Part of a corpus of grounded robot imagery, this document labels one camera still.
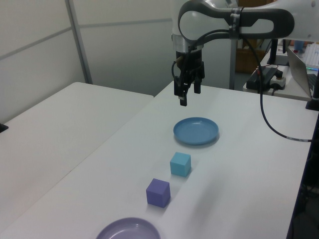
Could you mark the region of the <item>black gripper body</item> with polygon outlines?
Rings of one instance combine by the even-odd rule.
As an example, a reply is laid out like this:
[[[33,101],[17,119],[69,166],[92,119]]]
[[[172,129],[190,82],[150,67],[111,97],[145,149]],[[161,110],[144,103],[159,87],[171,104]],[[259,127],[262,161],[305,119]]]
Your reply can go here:
[[[187,53],[176,52],[175,64],[180,70],[178,76],[174,76],[174,81],[178,84],[180,77],[184,83],[194,83],[201,85],[202,79],[205,78],[204,62],[202,61],[202,50],[192,51],[188,56]]]

